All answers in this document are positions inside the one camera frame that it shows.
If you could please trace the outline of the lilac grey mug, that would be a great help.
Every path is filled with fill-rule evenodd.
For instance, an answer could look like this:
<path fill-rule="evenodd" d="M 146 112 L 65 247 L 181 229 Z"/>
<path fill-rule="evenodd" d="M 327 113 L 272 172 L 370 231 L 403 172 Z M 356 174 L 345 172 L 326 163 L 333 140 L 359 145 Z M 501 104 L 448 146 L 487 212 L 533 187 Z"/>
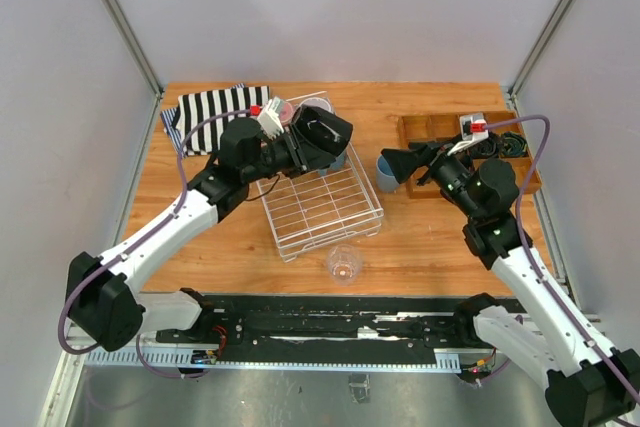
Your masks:
<path fill-rule="evenodd" d="M 330 112 L 330 113 L 334 113 L 335 112 L 334 107 L 332 106 L 331 102 L 328 99 L 323 98 L 323 97 L 310 97 L 310 98 L 303 99 L 300 102 L 299 106 L 300 107 L 304 107 L 304 106 L 306 106 L 306 107 L 317 107 L 317 108 L 323 109 L 323 110 L 325 110 L 327 112 Z"/>

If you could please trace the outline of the plain blue cup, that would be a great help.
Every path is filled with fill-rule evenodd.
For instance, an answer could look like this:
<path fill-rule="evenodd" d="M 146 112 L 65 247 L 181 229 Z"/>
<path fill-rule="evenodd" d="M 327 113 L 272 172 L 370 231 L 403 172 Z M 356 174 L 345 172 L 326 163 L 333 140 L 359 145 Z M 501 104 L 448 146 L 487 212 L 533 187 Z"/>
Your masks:
<path fill-rule="evenodd" d="M 389 163 L 382 155 L 380 155 L 376 161 L 376 185 L 379 191 L 383 193 L 393 193 L 400 186 Z"/>

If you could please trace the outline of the blue floral mug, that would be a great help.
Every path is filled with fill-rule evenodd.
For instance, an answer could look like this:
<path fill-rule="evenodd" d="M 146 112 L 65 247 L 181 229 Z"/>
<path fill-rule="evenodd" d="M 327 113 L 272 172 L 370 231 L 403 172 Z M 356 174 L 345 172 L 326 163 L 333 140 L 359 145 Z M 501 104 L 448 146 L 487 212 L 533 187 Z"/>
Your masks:
<path fill-rule="evenodd" d="M 344 167 L 345 161 L 347 157 L 347 151 L 344 150 L 340 155 L 338 155 L 335 160 L 328 165 L 326 168 L 322 168 L 318 170 L 318 174 L 320 176 L 326 176 L 331 172 L 337 172 Z"/>

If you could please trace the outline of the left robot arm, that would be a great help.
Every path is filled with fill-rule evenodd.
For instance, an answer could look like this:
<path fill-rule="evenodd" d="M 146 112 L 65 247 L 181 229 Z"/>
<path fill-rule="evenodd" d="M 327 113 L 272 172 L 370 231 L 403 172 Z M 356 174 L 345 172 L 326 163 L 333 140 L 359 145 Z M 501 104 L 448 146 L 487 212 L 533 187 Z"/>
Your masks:
<path fill-rule="evenodd" d="M 324 169 L 345 151 L 352 132 L 351 123 L 315 107 L 298 111 L 273 138 L 248 114 L 230 119 L 217 152 L 192 180 L 183 180 L 180 196 L 161 214 L 101 255 L 82 252 L 71 261 L 58 325 L 72 320 L 108 352 L 139 334 L 169 329 L 195 343 L 207 340 L 214 318 L 204 298 L 187 288 L 145 297 L 147 280 L 247 201 L 252 182 Z"/>

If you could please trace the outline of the pink ghost mug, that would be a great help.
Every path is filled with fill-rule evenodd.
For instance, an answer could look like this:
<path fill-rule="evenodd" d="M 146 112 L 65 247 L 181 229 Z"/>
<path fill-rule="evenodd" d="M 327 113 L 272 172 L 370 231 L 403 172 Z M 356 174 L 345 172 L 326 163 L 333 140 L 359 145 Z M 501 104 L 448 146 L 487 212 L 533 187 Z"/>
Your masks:
<path fill-rule="evenodd" d="M 293 120 L 295 115 L 295 107 L 287 101 L 281 100 L 278 104 L 278 118 L 279 122 L 282 126 L 287 126 Z"/>

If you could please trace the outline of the black white-lined mug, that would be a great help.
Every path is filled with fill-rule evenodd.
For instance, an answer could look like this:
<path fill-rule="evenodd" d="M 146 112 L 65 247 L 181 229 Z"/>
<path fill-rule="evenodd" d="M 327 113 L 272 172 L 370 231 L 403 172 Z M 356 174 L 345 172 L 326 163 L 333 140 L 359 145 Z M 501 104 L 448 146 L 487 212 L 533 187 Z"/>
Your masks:
<path fill-rule="evenodd" d="M 354 127 L 323 108 L 302 106 L 294 116 L 293 129 L 310 145 L 337 157 L 346 150 Z"/>

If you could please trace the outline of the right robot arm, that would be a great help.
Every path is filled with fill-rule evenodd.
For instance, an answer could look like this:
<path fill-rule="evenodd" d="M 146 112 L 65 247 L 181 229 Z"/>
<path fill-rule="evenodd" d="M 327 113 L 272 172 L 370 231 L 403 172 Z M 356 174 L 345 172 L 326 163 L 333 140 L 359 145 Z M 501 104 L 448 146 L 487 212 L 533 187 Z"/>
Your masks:
<path fill-rule="evenodd" d="M 535 323 L 531 332 L 483 293 L 456 310 L 455 339 L 501 351 L 544 392 L 562 426 L 621 422 L 639 405 L 639 355 L 618 349 L 576 307 L 544 267 L 513 204 L 519 199 L 510 163 L 499 158 L 469 168 L 437 143 L 414 150 L 385 148 L 382 157 L 404 183 L 419 169 L 466 217 L 464 240 L 484 267 L 505 283 Z"/>

